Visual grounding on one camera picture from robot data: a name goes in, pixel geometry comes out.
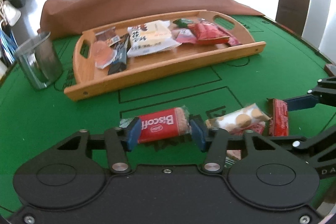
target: green mat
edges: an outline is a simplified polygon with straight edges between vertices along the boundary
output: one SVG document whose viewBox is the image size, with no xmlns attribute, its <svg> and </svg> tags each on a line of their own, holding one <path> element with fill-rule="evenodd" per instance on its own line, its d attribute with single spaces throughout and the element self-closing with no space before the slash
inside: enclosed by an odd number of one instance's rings
<svg viewBox="0 0 336 224">
<path fill-rule="evenodd" d="M 204 120 L 252 103 L 266 110 L 266 98 L 303 95 L 319 78 L 327 77 L 323 70 L 325 61 L 277 25 L 264 17 L 234 18 L 256 41 L 266 41 L 261 54 L 79 102 L 72 102 L 63 94 L 63 89 L 74 83 L 72 54 L 78 37 L 54 42 L 64 73 L 45 90 L 34 91 L 16 66 L 0 88 L 0 205 L 17 210 L 21 204 L 12 186 L 16 169 L 79 129 L 100 134 L 118 126 L 120 118 L 182 105 Z M 230 27 L 223 20 L 218 23 Z M 335 109 L 325 105 L 290 112 L 290 134 L 314 136 L 336 123 L 334 114 Z M 205 158 L 188 137 L 138 145 L 128 156 L 133 166 L 137 163 L 199 164 Z M 104 151 L 95 151 L 93 158 L 107 167 Z M 321 181 L 313 204 L 332 181 Z M 0 213 L 9 215 L 3 209 Z"/>
</svg>

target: brown fabric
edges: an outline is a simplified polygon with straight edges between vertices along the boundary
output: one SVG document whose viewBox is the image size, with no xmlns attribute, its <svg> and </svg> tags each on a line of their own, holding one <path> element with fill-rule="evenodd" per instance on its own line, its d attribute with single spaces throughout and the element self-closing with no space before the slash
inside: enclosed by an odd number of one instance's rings
<svg viewBox="0 0 336 224">
<path fill-rule="evenodd" d="M 234 0 L 47 0 L 39 31 L 50 31 L 54 39 L 121 20 L 201 9 L 227 15 L 263 15 Z"/>
</svg>

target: silver bolt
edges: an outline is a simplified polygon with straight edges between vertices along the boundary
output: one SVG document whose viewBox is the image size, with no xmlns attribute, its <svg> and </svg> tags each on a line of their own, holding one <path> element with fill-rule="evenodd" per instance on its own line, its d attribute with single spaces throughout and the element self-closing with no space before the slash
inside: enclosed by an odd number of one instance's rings
<svg viewBox="0 0 336 224">
<path fill-rule="evenodd" d="M 126 171 L 128 169 L 128 164 L 124 162 L 118 162 L 112 165 L 112 169 L 115 171 Z"/>
<path fill-rule="evenodd" d="M 300 224 L 308 224 L 310 222 L 309 216 L 303 216 L 300 218 Z"/>
<path fill-rule="evenodd" d="M 207 171 L 218 171 L 221 168 L 221 166 L 214 162 L 209 162 L 208 164 L 204 165 L 204 169 Z"/>
<path fill-rule="evenodd" d="M 300 146 L 300 141 L 295 141 L 295 142 L 293 142 L 293 147 L 299 147 Z"/>
<path fill-rule="evenodd" d="M 170 174 L 172 172 L 172 170 L 171 169 L 163 169 L 162 172 L 165 173 L 165 174 Z"/>
<path fill-rule="evenodd" d="M 27 223 L 27 224 L 34 224 L 35 223 L 35 218 L 33 218 L 32 216 L 30 215 L 26 215 L 24 218 L 23 218 L 24 222 Z"/>
</svg>

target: tray handle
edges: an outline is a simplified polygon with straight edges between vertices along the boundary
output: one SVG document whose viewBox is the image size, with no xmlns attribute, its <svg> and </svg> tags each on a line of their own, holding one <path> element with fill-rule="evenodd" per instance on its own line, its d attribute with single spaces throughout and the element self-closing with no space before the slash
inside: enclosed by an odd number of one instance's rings
<svg viewBox="0 0 336 224">
<path fill-rule="evenodd" d="M 73 50 L 73 73 L 75 75 L 77 84 L 93 80 L 94 78 L 95 61 L 92 57 L 90 57 L 90 53 L 91 45 L 95 42 L 95 39 L 96 37 L 94 32 L 85 31 L 79 38 L 75 49 Z M 81 55 L 83 44 L 86 44 L 90 47 L 87 58 Z"/>
<path fill-rule="evenodd" d="M 228 22 L 231 22 L 234 25 L 233 29 L 228 31 L 233 34 L 239 42 L 241 42 L 242 44 L 255 42 L 250 32 L 241 23 L 239 23 L 237 20 L 230 16 L 212 11 L 200 11 L 199 17 L 204 18 L 205 20 L 210 22 L 213 22 L 216 18 L 220 17 Z"/>
</svg>

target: silver container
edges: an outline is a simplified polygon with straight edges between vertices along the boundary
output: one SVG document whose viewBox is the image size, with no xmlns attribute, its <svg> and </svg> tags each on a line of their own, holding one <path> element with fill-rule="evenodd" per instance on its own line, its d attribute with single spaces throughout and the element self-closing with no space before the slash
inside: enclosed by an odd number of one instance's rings
<svg viewBox="0 0 336 224">
<path fill-rule="evenodd" d="M 49 37 L 50 32 L 42 32 L 20 45 L 14 54 L 26 78 L 36 90 L 54 83 L 63 72 Z"/>
</svg>

